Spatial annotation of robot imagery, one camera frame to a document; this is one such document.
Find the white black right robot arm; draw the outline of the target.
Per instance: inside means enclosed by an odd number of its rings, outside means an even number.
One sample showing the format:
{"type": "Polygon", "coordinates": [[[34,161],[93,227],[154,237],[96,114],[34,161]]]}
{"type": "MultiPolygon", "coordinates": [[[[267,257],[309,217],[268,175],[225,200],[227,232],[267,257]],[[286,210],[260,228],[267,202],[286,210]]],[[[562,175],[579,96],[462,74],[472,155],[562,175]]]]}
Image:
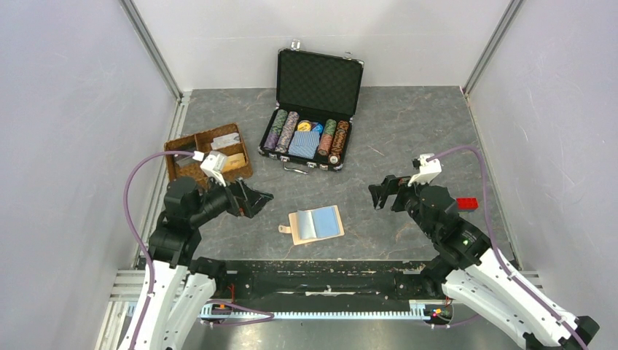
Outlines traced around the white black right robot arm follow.
{"type": "Polygon", "coordinates": [[[575,316],[529,282],[490,238],[459,214],[447,188],[408,185],[388,175],[368,187],[373,206],[407,213],[438,255],[421,272],[421,289],[431,298],[457,300],[508,335],[521,349],[586,349],[600,326],[575,316]]]}

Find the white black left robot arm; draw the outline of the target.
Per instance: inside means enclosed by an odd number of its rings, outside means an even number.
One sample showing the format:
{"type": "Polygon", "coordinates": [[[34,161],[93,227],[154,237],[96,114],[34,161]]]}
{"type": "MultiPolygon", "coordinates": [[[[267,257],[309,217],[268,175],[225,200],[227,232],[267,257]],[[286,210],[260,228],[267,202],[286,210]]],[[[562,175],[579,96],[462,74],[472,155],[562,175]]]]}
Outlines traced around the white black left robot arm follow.
{"type": "Polygon", "coordinates": [[[226,264],[195,257],[200,227],[228,213],[252,218],[273,195],[242,179],[201,187],[191,177],[169,185],[148,240],[144,283],[120,349],[181,349],[202,308],[229,287],[226,264]]]}

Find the dark card in basket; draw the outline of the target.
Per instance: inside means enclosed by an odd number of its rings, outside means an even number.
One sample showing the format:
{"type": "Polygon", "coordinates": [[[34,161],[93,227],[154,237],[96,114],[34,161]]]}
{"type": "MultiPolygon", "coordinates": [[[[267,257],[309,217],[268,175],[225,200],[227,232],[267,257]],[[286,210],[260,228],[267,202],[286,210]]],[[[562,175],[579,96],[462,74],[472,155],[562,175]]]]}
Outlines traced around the dark card in basket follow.
{"type": "Polygon", "coordinates": [[[178,166],[179,168],[200,163],[193,153],[191,155],[174,155],[173,162],[175,166],[178,166]]]}

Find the blue playing card deck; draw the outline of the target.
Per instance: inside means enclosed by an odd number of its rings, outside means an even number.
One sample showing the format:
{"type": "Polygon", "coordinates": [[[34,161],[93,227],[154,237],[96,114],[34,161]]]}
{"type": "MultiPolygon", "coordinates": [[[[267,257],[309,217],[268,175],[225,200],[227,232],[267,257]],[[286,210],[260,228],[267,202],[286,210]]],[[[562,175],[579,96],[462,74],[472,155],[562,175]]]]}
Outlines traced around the blue playing card deck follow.
{"type": "Polygon", "coordinates": [[[289,155],[313,159],[320,143],[320,133],[317,131],[296,131],[293,135],[287,153],[289,155]]]}

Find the purple green chip stack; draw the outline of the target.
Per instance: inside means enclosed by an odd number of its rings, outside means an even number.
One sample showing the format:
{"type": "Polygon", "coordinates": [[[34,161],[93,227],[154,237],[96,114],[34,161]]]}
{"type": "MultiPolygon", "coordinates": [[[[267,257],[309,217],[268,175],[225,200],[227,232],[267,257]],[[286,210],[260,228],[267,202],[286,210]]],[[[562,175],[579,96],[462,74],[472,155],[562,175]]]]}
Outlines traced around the purple green chip stack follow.
{"type": "Polygon", "coordinates": [[[264,148],[274,150],[278,139],[281,135],[283,126],[285,125],[286,119],[288,117],[288,112],[284,109],[279,109],[275,114],[273,123],[268,131],[267,138],[264,142],[264,148]]]}

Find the purple grey chip stack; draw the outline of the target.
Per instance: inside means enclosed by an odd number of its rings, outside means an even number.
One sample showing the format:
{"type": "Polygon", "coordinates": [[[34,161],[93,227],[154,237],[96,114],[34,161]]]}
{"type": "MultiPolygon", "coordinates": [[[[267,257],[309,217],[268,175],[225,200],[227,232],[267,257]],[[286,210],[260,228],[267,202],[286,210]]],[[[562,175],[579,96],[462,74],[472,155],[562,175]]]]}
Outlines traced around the purple grey chip stack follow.
{"type": "Polygon", "coordinates": [[[278,138],[278,142],[275,146],[276,152],[285,153],[288,151],[299,117],[300,116],[297,112],[290,112],[288,114],[288,117],[282,127],[281,134],[278,138]]]}

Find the brown woven divided basket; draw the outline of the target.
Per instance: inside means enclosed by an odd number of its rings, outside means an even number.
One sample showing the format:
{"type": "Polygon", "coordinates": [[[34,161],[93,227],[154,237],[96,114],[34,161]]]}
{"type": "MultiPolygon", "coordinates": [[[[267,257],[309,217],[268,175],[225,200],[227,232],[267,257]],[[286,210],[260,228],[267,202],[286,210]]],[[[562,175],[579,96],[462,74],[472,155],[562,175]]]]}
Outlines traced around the brown woven divided basket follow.
{"type": "MultiPolygon", "coordinates": [[[[200,151],[208,154],[211,150],[219,151],[226,156],[233,155],[239,152],[242,152],[246,157],[246,165],[242,168],[235,169],[230,172],[223,172],[223,176],[226,180],[233,182],[237,178],[248,179],[253,175],[253,168],[251,162],[249,160],[249,153],[247,150],[246,143],[243,139],[242,133],[238,127],[237,123],[230,123],[223,126],[219,126],[217,128],[213,128],[207,131],[202,131],[199,133],[194,133],[188,136],[183,136],[179,139],[174,139],[168,141],[164,145],[165,151],[200,151]],[[235,144],[229,147],[225,147],[222,149],[212,149],[211,142],[213,138],[222,136],[228,133],[238,132],[241,137],[241,143],[235,144]]],[[[187,167],[179,168],[175,166],[173,162],[174,155],[166,155],[165,161],[167,165],[168,171],[168,179],[171,182],[174,179],[179,177],[191,177],[193,178],[200,186],[207,188],[208,187],[208,177],[202,172],[200,169],[200,164],[192,164],[187,167]]]]}

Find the brown orange chip stack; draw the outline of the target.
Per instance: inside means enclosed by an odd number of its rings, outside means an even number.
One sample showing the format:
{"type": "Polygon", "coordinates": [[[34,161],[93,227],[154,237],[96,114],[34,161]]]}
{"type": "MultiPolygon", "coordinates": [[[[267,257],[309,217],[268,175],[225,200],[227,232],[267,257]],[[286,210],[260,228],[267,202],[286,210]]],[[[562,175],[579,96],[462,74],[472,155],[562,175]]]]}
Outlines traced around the brown orange chip stack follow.
{"type": "Polygon", "coordinates": [[[335,165],[341,161],[349,128],[350,123],[347,121],[341,120],[337,124],[329,153],[330,164],[335,165]]]}

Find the red green chip stack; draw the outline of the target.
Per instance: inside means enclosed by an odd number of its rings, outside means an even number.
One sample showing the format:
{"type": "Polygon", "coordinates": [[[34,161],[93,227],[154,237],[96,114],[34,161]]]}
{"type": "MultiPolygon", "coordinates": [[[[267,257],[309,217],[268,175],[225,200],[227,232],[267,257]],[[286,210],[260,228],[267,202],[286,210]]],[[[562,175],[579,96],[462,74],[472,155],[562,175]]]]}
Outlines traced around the red green chip stack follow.
{"type": "Polygon", "coordinates": [[[320,143],[317,149],[319,155],[326,156],[329,154],[332,140],[336,131],[337,122],[332,119],[328,119],[325,123],[324,130],[320,139],[320,143]]]}

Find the blue dealer button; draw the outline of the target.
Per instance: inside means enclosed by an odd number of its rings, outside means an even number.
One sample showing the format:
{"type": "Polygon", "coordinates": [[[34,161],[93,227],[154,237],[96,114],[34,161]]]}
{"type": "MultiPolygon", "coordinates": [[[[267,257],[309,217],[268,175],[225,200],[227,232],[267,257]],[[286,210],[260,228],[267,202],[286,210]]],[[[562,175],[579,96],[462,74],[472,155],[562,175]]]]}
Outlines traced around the blue dealer button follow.
{"type": "Polygon", "coordinates": [[[312,124],[311,131],[321,135],[324,132],[324,126],[321,123],[314,123],[312,124]]]}

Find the yellow dealer button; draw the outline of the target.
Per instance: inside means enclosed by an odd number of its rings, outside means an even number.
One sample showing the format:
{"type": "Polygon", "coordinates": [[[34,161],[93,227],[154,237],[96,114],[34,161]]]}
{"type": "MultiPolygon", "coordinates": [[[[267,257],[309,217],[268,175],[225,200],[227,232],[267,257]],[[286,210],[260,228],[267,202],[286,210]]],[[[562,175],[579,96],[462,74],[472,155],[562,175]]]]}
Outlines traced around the yellow dealer button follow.
{"type": "Polygon", "coordinates": [[[311,122],[307,120],[300,121],[297,125],[297,131],[311,131],[312,128],[311,122]]]}

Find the red toy brick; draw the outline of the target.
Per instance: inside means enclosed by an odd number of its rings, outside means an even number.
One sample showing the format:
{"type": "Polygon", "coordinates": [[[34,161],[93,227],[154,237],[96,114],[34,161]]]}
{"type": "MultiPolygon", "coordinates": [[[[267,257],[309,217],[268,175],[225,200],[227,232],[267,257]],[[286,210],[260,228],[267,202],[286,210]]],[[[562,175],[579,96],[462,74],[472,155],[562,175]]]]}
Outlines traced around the red toy brick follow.
{"type": "Polygon", "coordinates": [[[479,208],[478,200],[474,197],[456,198],[459,211],[476,211],[479,208]]]}

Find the black poker chip case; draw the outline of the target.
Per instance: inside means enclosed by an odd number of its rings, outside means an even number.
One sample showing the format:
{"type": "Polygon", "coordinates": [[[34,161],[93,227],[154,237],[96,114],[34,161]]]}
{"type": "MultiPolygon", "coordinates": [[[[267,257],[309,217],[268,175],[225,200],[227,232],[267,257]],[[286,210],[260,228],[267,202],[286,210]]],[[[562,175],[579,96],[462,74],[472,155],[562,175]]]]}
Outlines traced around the black poker chip case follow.
{"type": "Polygon", "coordinates": [[[284,169],[301,174],[308,169],[341,171],[353,128],[353,117],[359,101],[364,62],[350,56],[327,55],[300,49],[298,41],[277,54],[276,108],[270,116],[262,140],[258,146],[261,156],[282,162],[284,169]],[[295,157],[287,152],[265,149],[264,142],[279,109],[299,114],[298,122],[307,120],[325,126],[328,119],[337,124],[344,120],[350,123],[341,161],[329,163],[329,154],[313,159],[295,157]]]}

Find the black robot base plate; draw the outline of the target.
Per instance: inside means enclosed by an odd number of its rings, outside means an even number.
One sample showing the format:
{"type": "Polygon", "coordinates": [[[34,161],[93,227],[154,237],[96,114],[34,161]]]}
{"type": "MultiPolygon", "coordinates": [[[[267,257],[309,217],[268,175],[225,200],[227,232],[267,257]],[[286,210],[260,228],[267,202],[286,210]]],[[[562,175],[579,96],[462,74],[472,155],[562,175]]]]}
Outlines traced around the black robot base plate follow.
{"type": "Polygon", "coordinates": [[[228,260],[215,300],[269,312],[405,311],[411,300],[444,304],[415,260],[228,260]]]}

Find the left aluminium frame post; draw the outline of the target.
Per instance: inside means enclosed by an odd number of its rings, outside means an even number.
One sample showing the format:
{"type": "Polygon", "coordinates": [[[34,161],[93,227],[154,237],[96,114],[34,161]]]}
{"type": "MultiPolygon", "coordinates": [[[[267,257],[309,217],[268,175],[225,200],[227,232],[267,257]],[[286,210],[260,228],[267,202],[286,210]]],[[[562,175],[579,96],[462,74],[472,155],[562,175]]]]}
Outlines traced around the left aluminium frame post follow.
{"type": "Polygon", "coordinates": [[[155,67],[163,78],[163,82],[166,87],[177,101],[182,100],[184,93],[179,87],[176,79],[173,77],[173,74],[168,64],[165,62],[163,54],[158,48],[145,20],[136,6],[136,3],[133,0],[119,0],[119,3],[125,11],[128,20],[136,31],[149,57],[152,59],[155,67]]]}

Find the aluminium frame post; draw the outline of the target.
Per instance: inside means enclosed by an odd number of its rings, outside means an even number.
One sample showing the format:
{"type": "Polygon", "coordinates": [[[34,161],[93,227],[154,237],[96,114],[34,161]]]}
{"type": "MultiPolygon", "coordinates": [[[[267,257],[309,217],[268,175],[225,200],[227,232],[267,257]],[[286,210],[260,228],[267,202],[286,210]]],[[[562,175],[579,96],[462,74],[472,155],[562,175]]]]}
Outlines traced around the aluminium frame post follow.
{"type": "Polygon", "coordinates": [[[493,32],[490,35],[490,38],[485,45],[480,57],[475,63],[474,68],[472,69],[465,85],[461,88],[461,91],[465,98],[469,98],[472,91],[476,87],[481,76],[483,75],[488,64],[490,63],[490,60],[492,59],[502,40],[506,36],[507,31],[511,27],[524,3],[524,0],[511,0],[507,4],[506,9],[500,17],[498,24],[493,29],[493,32]]]}
{"type": "Polygon", "coordinates": [[[125,11],[128,20],[136,31],[149,57],[152,59],[155,67],[163,78],[163,82],[166,87],[177,101],[182,100],[184,93],[179,87],[176,79],[173,77],[173,74],[168,64],[165,62],[163,54],[158,48],[145,20],[136,6],[136,3],[133,0],[119,0],[119,3],[125,11]]]}

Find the right aluminium frame post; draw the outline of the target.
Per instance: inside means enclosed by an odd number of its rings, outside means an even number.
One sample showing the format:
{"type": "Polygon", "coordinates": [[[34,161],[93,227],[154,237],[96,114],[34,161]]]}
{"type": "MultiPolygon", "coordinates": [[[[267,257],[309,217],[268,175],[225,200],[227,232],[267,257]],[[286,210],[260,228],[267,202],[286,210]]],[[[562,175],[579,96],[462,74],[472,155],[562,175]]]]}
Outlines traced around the right aluminium frame post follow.
{"type": "Polygon", "coordinates": [[[511,27],[524,3],[524,0],[511,0],[507,4],[506,9],[500,17],[498,24],[493,29],[493,32],[490,35],[490,38],[485,45],[480,57],[475,63],[474,68],[472,69],[465,85],[461,88],[461,91],[465,98],[469,98],[472,91],[476,87],[481,76],[483,75],[488,64],[490,63],[490,60],[492,59],[502,40],[506,36],[507,31],[511,27]]]}

